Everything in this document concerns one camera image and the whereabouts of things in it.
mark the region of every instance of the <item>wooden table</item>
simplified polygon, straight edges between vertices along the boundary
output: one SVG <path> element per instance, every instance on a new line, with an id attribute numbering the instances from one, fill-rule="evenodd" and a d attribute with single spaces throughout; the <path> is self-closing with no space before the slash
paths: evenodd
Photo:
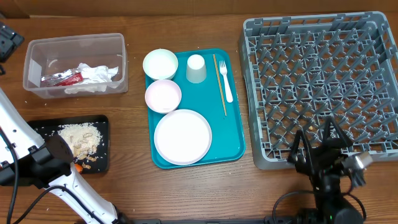
<path id="1" fill-rule="evenodd" d="M 287 192 L 310 189 L 308 177 L 295 170 L 264 171 L 252 161 L 248 104 L 240 72 L 238 37 L 247 18 L 240 16 L 99 17 L 66 19 L 15 19 L 5 23 L 25 37 L 7 61 L 0 77 L 5 91 L 25 120 L 105 114 L 111 124 L 111 165 L 105 175 L 84 178 L 106 200 L 131 218 L 163 220 L 210 218 L 261 218 L 270 215 L 275 201 Z M 398 13 L 388 13 L 398 40 Z M 122 33 L 129 60 L 129 91 L 125 94 L 43 100 L 22 87 L 27 45 L 31 40 L 82 34 Z M 144 101 L 142 60 L 153 49 L 174 52 L 221 48 L 231 58 L 239 96 L 247 149 L 236 161 L 210 166 L 162 170 L 150 157 L 147 106 Z M 398 219 L 398 162 L 373 164 L 367 185 L 356 189 L 368 211 L 367 223 L 396 223 Z M 342 188 L 348 188 L 344 180 Z M 5 222 L 12 187 L 0 187 L 0 222 Z M 21 187 L 14 218 L 19 217 L 41 190 Z M 280 204 L 279 215 L 313 207 L 313 197 L 298 196 Z M 43 198 L 25 223 L 73 223 L 79 217 L 53 195 Z"/>

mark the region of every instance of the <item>fork handle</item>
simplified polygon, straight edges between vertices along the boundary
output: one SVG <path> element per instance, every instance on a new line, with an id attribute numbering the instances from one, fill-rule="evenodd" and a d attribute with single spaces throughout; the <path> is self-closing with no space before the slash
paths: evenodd
<path id="1" fill-rule="evenodd" d="M 226 101 L 228 103 L 232 103 L 233 101 L 233 97 L 232 97 L 232 93 L 231 93 L 231 88 L 229 87 L 229 83 L 228 83 L 228 79 L 226 75 L 223 75 L 224 77 L 224 86 L 225 86 L 225 97 L 226 97 Z"/>

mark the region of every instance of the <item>black tray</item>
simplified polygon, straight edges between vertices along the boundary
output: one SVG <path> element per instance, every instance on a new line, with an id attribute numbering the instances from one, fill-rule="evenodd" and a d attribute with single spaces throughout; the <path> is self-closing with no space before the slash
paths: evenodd
<path id="1" fill-rule="evenodd" d="M 83 169 L 82 174 L 97 174 L 106 172 L 109 169 L 109 121 L 105 115 L 89 115 L 74 118 L 57 118 L 28 122 L 29 126 L 39 133 L 44 140 L 47 140 L 50 137 L 52 131 L 54 131 L 54 134 L 58 134 L 58 131 L 62 129 L 59 127 L 60 125 L 83 123 L 93 123 L 93 126 L 98 128 L 102 138 L 99 146 L 97 147 L 97 152 L 91 155 L 91 157 L 98 156 L 95 162 L 89 161 L 88 159 L 83 159 L 75 163 L 82 165 L 84 162 L 86 165 L 91 166 L 91 169 Z"/>

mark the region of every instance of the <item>red wrapper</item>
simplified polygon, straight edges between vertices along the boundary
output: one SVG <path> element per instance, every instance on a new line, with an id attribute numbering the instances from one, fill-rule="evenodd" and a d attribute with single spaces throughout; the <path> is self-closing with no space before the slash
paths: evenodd
<path id="1" fill-rule="evenodd" d="M 74 75 L 67 78 L 66 80 L 56 84 L 55 86 L 68 86 L 68 85 L 80 83 L 82 81 L 83 81 L 83 77 L 82 77 L 81 73 L 79 72 L 79 73 L 75 73 Z"/>

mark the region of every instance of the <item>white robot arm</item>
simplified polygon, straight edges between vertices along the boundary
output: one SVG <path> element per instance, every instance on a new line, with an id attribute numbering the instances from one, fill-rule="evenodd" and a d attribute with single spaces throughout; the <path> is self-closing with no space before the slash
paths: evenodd
<path id="1" fill-rule="evenodd" d="M 19 170 L 30 169 L 32 172 L 27 175 L 20 171 L 20 178 L 25 180 L 26 185 L 34 184 L 45 189 L 65 187 L 86 209 L 63 189 L 53 189 L 50 192 L 67 203 L 87 223 L 129 223 L 121 220 L 122 214 L 118 213 L 113 204 L 98 195 L 77 172 L 72 152 L 65 141 L 60 136 L 55 136 L 45 143 L 22 119 L 1 88 L 0 128 L 17 154 Z M 0 185 L 10 185 L 14 181 L 14 176 L 10 175 L 14 173 L 13 163 L 7 144 L 0 138 Z"/>

